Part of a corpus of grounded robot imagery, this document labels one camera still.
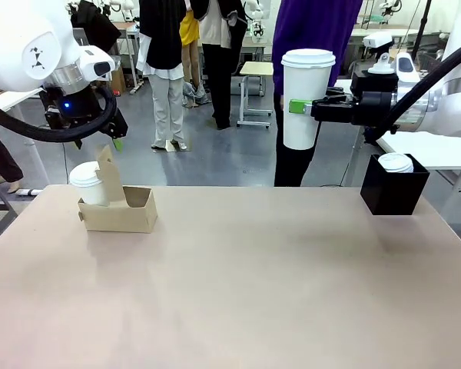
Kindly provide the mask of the black tripod pole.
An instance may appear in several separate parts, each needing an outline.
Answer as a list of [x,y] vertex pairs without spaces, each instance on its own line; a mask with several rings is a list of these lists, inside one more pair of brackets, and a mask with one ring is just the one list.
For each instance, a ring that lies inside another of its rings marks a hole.
[[423,33],[425,31],[426,23],[428,22],[428,16],[429,16],[429,10],[432,5],[433,0],[426,0],[426,6],[423,11],[423,16],[420,20],[420,27],[419,31],[417,32],[416,40],[413,45],[413,50],[411,52],[411,58],[412,61],[414,62],[416,60],[416,56],[418,54],[418,51],[420,49],[420,43],[422,41]]

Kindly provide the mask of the black square box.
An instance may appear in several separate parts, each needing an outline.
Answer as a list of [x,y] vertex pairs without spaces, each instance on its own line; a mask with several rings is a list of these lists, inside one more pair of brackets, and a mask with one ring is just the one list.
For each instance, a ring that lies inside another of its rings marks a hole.
[[360,196],[373,215],[411,215],[429,178],[429,171],[412,155],[413,173],[389,173],[370,157]]

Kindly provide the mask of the black mesh crate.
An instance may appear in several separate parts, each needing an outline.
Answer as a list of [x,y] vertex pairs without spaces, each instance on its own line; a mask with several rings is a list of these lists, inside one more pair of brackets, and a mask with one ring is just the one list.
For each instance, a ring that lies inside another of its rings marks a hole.
[[421,78],[426,77],[432,72],[442,61],[444,50],[440,49],[436,52],[419,52],[416,60],[419,66],[419,75]]

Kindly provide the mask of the cardboard box on floor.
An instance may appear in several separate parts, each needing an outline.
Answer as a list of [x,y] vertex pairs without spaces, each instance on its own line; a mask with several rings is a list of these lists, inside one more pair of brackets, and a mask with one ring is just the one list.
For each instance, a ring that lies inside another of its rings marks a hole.
[[118,69],[111,72],[111,89],[115,95],[119,96],[125,93],[126,84],[124,79],[123,68],[119,67]]

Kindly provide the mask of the white framed desk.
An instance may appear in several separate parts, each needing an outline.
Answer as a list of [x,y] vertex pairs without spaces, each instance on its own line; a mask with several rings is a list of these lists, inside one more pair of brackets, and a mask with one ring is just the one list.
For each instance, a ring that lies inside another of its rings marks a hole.
[[355,25],[348,41],[348,46],[360,46],[363,44],[364,37],[376,32],[389,32],[393,37],[396,46],[403,47],[403,44],[409,41],[414,41],[418,35],[417,29],[403,28],[401,25],[374,25],[368,28],[361,28],[360,25]]

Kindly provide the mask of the tall white lidded cup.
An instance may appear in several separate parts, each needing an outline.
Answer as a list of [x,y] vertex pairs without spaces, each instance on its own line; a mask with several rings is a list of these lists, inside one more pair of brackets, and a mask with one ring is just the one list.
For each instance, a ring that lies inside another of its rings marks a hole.
[[294,49],[282,57],[286,147],[298,151],[314,147],[319,122],[311,116],[310,108],[313,101],[326,96],[335,63],[335,55],[323,49]]

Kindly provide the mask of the small white lidded cup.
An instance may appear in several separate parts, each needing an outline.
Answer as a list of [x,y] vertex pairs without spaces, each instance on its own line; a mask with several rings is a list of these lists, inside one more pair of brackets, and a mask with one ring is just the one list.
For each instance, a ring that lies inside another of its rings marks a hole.
[[71,170],[68,179],[69,183],[77,188],[85,204],[108,206],[103,181],[97,174],[99,169],[97,161],[84,162]]

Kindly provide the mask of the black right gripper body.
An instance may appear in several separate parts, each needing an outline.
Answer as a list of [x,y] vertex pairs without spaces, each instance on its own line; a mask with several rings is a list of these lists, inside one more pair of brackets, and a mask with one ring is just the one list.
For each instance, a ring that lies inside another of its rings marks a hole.
[[393,99],[392,92],[364,91],[353,96],[353,119],[357,126],[378,127],[389,114]]

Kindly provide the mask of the stack of white lids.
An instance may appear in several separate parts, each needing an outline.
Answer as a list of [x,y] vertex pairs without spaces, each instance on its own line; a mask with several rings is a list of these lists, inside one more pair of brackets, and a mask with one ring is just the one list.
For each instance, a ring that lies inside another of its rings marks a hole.
[[405,154],[386,153],[379,156],[378,162],[389,173],[413,173],[413,160]]

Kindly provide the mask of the black hanging cloth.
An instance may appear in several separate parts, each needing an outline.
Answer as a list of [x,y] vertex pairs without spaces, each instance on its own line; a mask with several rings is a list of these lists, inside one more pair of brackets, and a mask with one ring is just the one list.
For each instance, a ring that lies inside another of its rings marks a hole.
[[100,8],[92,2],[80,0],[77,5],[71,5],[70,9],[72,26],[85,31],[90,45],[109,52],[120,38],[121,32],[101,13]]

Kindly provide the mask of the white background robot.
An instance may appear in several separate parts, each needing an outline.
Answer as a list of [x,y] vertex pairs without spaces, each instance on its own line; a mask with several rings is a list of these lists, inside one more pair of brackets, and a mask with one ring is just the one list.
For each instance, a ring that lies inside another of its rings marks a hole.
[[265,39],[264,22],[270,15],[270,0],[245,0],[244,11],[253,42],[261,42]]

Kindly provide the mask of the person in black top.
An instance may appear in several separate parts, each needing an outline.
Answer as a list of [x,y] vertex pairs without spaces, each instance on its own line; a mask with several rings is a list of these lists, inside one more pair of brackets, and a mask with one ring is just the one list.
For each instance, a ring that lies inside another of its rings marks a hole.
[[166,141],[187,150],[183,133],[182,41],[180,26],[185,0],[138,0],[140,49],[137,69],[152,90],[155,134],[151,147],[164,150]]

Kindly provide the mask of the person in yellow top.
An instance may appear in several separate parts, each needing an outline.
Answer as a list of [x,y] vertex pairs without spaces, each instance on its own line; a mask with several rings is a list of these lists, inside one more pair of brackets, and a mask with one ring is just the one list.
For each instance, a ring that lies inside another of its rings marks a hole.
[[197,41],[199,24],[192,10],[188,9],[181,22],[182,65],[184,70],[183,106],[194,108],[209,102],[200,76],[200,59]]

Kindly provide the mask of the brown cardboard cup carrier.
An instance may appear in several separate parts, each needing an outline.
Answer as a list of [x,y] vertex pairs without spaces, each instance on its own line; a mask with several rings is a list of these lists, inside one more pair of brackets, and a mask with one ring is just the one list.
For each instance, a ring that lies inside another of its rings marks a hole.
[[114,163],[111,147],[104,146],[95,160],[98,177],[103,181],[109,205],[97,206],[78,200],[79,218],[89,231],[110,231],[149,234],[158,212],[151,188],[126,186]]

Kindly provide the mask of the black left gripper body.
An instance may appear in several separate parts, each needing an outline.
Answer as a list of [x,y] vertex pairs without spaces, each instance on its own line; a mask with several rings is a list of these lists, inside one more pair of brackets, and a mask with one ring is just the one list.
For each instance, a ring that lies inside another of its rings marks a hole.
[[50,129],[87,124],[102,111],[96,88],[91,85],[71,95],[63,95],[59,88],[47,88],[41,92],[41,103]]

